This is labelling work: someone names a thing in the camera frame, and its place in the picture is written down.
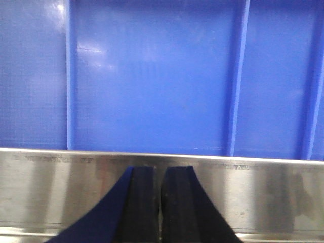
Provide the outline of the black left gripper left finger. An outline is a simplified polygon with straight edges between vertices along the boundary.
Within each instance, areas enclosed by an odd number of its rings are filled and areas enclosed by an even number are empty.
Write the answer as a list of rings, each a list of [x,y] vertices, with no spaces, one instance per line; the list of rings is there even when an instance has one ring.
[[[49,242],[158,242],[154,167],[127,167],[84,216]]]

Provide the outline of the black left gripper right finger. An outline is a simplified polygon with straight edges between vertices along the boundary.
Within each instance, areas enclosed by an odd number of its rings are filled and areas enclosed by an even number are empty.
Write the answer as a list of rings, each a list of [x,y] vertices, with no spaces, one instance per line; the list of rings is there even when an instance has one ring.
[[[168,167],[161,188],[162,242],[241,242],[192,166]]]

